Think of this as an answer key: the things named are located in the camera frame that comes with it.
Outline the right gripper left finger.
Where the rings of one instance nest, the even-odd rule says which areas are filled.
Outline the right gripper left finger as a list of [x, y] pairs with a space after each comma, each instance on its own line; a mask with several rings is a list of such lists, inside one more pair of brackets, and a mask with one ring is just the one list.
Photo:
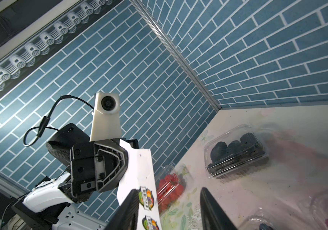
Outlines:
[[139, 191], [132, 189], [124, 202], [120, 205], [114, 217], [108, 222], [104, 230], [136, 230], [138, 225]]

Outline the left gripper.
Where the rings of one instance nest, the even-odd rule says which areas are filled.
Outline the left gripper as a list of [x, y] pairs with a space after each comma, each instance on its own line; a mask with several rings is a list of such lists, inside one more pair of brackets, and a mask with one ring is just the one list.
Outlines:
[[58, 185], [74, 203], [85, 202], [93, 192], [118, 187], [128, 168], [128, 152], [120, 139], [82, 142], [70, 149], [70, 175]]

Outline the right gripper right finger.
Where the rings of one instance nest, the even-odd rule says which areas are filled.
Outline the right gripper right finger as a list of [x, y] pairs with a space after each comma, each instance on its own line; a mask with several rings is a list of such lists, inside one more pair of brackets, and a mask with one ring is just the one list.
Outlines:
[[200, 210], [203, 230], [237, 230], [210, 191], [200, 192]]

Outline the white sticker sheet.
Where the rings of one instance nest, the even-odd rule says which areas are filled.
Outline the white sticker sheet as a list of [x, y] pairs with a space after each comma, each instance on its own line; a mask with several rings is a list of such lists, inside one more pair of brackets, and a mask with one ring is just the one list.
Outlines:
[[135, 149], [124, 140], [120, 140], [119, 145], [128, 152], [128, 165], [119, 182], [118, 203], [122, 207], [131, 190], [138, 190], [135, 196], [135, 200], [139, 202], [137, 229], [161, 230], [151, 151]]

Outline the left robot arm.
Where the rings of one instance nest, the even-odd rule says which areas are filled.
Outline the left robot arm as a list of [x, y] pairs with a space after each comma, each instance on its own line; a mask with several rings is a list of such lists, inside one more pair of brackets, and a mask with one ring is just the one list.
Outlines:
[[90, 141], [73, 123], [46, 143], [48, 151], [67, 168], [55, 179], [46, 177], [12, 205], [33, 230], [103, 230], [106, 223], [76, 208], [94, 192], [118, 187], [128, 166], [120, 139]]

